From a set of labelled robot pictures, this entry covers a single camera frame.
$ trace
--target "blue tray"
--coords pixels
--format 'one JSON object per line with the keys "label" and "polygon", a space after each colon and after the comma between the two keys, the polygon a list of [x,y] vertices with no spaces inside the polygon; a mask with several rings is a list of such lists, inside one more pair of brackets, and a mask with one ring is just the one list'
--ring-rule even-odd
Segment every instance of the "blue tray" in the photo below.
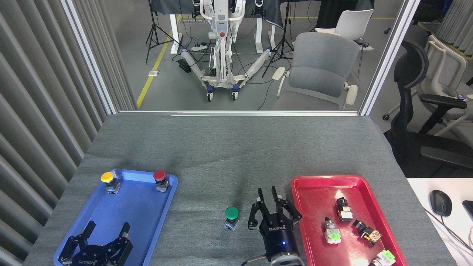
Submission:
{"label": "blue tray", "polygon": [[123,224],[128,222],[128,237],[133,249],[125,266],[148,265],[174,196],[177,178],[166,174],[169,188],[163,193],[156,191],[151,172],[124,169],[113,169],[111,172],[121,182],[119,192],[108,194],[105,183],[99,181],[54,253],[53,261],[56,266],[62,266],[58,258],[67,238],[80,234],[90,220],[93,220],[96,226],[88,243],[97,245],[106,245],[113,241],[118,237]]}

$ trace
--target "robotiq logo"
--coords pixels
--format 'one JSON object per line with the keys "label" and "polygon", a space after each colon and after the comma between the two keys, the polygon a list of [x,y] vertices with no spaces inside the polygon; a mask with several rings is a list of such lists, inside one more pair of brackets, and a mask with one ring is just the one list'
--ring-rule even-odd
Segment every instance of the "robotiq logo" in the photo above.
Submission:
{"label": "robotiq logo", "polygon": [[89,264],[89,265],[95,265],[95,262],[97,261],[90,261],[90,260],[80,260],[79,264]]}
{"label": "robotiq logo", "polygon": [[273,228],[268,228],[269,231],[285,230],[285,229],[286,229],[286,225],[273,227]]}

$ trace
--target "white chair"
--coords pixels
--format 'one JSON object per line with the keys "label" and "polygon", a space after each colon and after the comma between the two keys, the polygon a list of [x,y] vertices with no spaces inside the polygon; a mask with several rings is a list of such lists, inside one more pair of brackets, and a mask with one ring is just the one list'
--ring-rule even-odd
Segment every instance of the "white chair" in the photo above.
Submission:
{"label": "white chair", "polygon": [[364,40],[366,27],[373,14],[372,9],[368,10],[346,10],[342,12],[337,22],[336,28],[315,28],[316,32],[335,33],[352,41],[361,39],[361,54],[359,57],[358,74],[361,69],[361,59],[363,58]]}
{"label": "white chair", "polygon": [[[416,87],[416,91],[412,96],[418,94],[436,94],[457,98],[464,95],[467,102],[466,109],[453,108],[449,110],[442,119],[446,127],[439,131],[436,136],[441,136],[452,127],[460,123],[473,121],[473,102],[470,95],[473,94],[473,88],[467,86],[460,81],[467,66],[466,59],[455,52],[448,45],[437,39],[434,35],[430,35],[425,47],[429,58],[429,69],[425,79]],[[436,106],[428,103],[422,103],[430,112],[435,112]],[[383,116],[384,120],[389,119],[399,105],[395,106],[391,111]]]}

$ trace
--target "red tray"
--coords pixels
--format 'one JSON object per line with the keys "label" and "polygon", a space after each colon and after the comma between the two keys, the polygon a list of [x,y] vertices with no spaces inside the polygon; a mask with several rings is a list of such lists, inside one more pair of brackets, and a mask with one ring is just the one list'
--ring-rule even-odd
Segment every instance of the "red tray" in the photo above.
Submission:
{"label": "red tray", "polygon": [[[309,266],[367,266],[383,249],[396,257],[394,266],[407,266],[391,229],[376,201],[368,182],[355,175],[349,176],[303,176],[291,181],[296,208],[301,212],[300,231]],[[383,236],[371,246],[359,234],[353,223],[338,220],[336,199],[345,197],[353,213],[367,226],[378,230]],[[325,217],[335,222],[340,229],[342,242],[327,244]]]}

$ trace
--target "gray curtain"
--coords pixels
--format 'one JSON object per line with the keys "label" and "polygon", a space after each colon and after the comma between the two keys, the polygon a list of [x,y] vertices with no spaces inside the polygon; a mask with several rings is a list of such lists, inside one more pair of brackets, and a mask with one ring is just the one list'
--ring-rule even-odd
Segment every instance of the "gray curtain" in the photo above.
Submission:
{"label": "gray curtain", "polygon": [[110,100],[118,110],[136,110],[130,85],[123,69],[122,57],[110,25],[106,8],[100,0],[63,0],[74,9],[82,24],[97,69],[104,77]]}
{"label": "gray curtain", "polygon": [[64,2],[0,4],[0,265],[28,255],[106,118],[100,93],[116,110],[136,109],[101,3],[75,2],[81,42]]}
{"label": "gray curtain", "polygon": [[453,0],[438,29],[438,36],[471,56],[473,54],[473,1]]}

